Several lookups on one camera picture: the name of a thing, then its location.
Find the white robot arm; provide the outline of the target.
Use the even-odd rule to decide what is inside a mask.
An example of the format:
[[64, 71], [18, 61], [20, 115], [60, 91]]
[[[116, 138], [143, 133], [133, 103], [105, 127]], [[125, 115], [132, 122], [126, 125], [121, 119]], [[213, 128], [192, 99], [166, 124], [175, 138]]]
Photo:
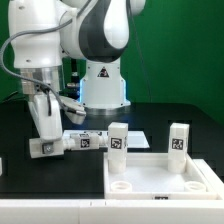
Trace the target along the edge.
[[[129, 19], [146, 0], [9, 0], [10, 37], [0, 48], [5, 66], [8, 46], [14, 51], [12, 76], [23, 93], [39, 137], [29, 141], [33, 158], [59, 156], [66, 150], [97, 149], [93, 134], [63, 137], [61, 115], [81, 124], [88, 110], [107, 113], [126, 108], [126, 82], [120, 57], [129, 41]], [[62, 96], [62, 59], [84, 59], [87, 74], [78, 99]]]

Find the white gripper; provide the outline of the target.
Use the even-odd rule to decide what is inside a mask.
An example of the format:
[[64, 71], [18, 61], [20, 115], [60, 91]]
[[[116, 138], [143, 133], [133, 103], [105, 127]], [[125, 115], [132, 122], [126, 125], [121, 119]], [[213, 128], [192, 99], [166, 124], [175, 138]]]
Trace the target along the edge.
[[[28, 106], [42, 141], [56, 141], [62, 137], [60, 106], [52, 94], [36, 94]], [[54, 152], [53, 142], [42, 144], [44, 154]]]

